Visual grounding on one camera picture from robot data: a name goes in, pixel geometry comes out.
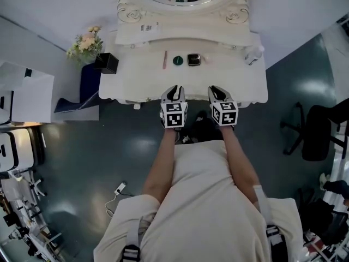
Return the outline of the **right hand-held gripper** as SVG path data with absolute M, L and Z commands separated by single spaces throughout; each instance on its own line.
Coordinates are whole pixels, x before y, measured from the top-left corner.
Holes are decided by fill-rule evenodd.
M 213 121 L 218 125 L 236 125 L 238 118 L 237 103 L 230 93 L 219 86 L 208 87 L 208 98 Z

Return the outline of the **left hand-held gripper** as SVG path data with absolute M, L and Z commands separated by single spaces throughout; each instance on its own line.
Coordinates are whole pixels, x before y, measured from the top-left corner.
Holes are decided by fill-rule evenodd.
M 173 97 L 177 91 L 177 85 L 168 88 L 162 95 L 162 102 L 173 102 Z M 161 103 L 160 118 L 164 128 L 183 128 L 188 115 L 188 103 L 185 102 L 184 87 L 178 88 L 179 103 Z

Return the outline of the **black square compact case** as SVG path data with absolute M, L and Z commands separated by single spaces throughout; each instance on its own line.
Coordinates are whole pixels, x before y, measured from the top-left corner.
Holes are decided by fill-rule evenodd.
M 201 56 L 199 53 L 190 53 L 187 55 L 188 66 L 195 67 L 201 65 Z

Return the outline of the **person's left forearm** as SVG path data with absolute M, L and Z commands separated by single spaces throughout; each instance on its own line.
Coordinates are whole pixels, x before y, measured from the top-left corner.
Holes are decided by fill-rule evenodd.
M 176 137 L 177 132 L 173 129 L 165 129 L 157 156 L 142 190 L 142 194 L 150 195 L 160 203 L 172 186 Z

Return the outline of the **person's right forearm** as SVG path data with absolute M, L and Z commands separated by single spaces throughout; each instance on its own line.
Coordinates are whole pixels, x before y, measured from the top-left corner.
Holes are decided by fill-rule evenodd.
M 254 186 L 260 184 L 257 173 L 245 155 L 231 126 L 220 127 L 224 139 L 227 160 L 233 181 L 237 188 L 250 200 L 257 203 Z

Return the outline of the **white dressing table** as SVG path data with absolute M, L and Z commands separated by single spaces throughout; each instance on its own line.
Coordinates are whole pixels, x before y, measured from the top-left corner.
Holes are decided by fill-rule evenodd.
M 122 104 L 149 102 L 160 99 L 168 88 L 178 85 L 184 87 L 188 100 L 207 100 L 208 86 L 216 85 L 227 90 L 243 108 L 268 100 L 263 58 L 247 65 L 243 51 L 198 39 L 156 40 L 142 46 L 117 45 L 117 34 L 117 31 L 111 32 L 105 40 L 106 52 L 113 54 L 119 64 L 116 74 L 101 76 L 101 99 L 115 99 Z M 167 66 L 163 69 L 166 50 Z M 200 66 L 188 66 L 190 53 L 200 54 Z M 206 53 L 212 56 L 213 63 L 204 62 Z M 182 65 L 173 64 L 175 56 L 183 58 Z

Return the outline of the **person's right black shoe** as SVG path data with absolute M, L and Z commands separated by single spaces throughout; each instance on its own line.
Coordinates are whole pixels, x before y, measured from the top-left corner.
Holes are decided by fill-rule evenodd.
M 201 110 L 193 124 L 193 136 L 198 142 L 223 140 L 221 131 L 214 121 L 207 116 L 205 110 Z

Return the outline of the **person's black shoe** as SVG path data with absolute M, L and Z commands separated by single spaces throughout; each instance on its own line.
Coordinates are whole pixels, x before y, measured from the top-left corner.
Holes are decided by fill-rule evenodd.
M 221 131 L 214 121 L 207 116 L 205 110 L 201 110 L 193 124 L 193 136 L 198 142 L 223 140 Z
M 182 128 L 178 132 L 177 145 L 194 144 L 197 143 L 197 139 L 194 137 L 193 132 L 189 128 Z

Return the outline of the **person's left black shoe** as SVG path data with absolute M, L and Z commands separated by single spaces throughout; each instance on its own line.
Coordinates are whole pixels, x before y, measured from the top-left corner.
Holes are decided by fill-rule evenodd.
M 177 145 L 194 144 L 197 143 L 197 139 L 194 137 L 193 132 L 189 128 L 182 128 L 178 132 Z

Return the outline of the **clear plastic bottle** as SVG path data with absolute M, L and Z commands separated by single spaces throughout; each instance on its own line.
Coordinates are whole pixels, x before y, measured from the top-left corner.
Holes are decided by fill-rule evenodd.
M 244 62 L 247 65 L 251 66 L 263 56 L 263 53 L 264 47 L 262 45 L 254 46 L 251 49 L 249 49 L 245 54 Z

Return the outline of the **black office chair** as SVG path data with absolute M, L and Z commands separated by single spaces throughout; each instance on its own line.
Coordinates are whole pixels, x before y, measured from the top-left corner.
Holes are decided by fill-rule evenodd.
M 319 162 L 327 158 L 331 142 L 342 147 L 341 159 L 346 158 L 349 142 L 349 98 L 334 107 L 327 108 L 313 105 L 307 116 L 304 116 L 303 106 L 300 102 L 294 105 L 300 111 L 300 124 L 293 126 L 284 121 L 280 122 L 281 128 L 289 128 L 299 134 L 292 147 L 283 150 L 283 154 L 291 155 L 303 143 L 302 158 L 310 162 Z M 344 140 L 332 136 L 332 123 L 340 130 L 342 123 L 346 122 Z
M 334 210 L 334 206 L 322 199 L 315 199 L 315 190 L 306 191 L 304 197 L 302 189 L 297 189 L 298 212 L 303 233 L 308 231 L 318 236 L 324 245 L 330 246 L 340 243 L 349 233 L 349 214 Z

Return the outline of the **person's cream dress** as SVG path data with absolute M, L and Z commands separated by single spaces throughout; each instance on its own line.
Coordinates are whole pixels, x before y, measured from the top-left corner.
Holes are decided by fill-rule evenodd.
M 266 222 L 234 185 L 221 140 L 177 145 L 164 201 L 121 200 L 94 262 L 119 262 L 138 225 L 143 262 L 269 262 Z

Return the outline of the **white side table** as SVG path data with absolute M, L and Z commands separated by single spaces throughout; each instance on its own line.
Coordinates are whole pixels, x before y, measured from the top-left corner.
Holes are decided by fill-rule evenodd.
M 54 113 L 60 98 L 55 89 L 55 77 L 44 74 L 39 77 L 25 77 L 20 88 L 14 91 L 11 120 L 23 123 L 61 123 L 65 121 L 97 121 L 99 107 Z

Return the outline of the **white robot head black face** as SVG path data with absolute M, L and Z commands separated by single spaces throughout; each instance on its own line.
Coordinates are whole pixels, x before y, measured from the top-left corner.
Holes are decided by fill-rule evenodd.
M 0 125 L 11 121 L 13 91 L 0 90 Z
M 25 128 L 0 133 L 0 172 L 27 169 L 34 165 L 34 154 Z

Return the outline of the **cluttered white workbench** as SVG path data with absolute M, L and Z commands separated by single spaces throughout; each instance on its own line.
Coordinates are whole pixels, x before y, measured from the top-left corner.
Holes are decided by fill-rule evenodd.
M 47 196 L 39 187 L 42 183 L 43 179 L 36 179 L 31 170 L 10 172 L 8 178 L 0 180 L 5 209 L 14 214 L 17 225 L 17 234 L 11 238 L 23 239 L 43 262 L 65 262 L 60 247 L 62 234 L 49 228 L 39 207 L 39 201 Z

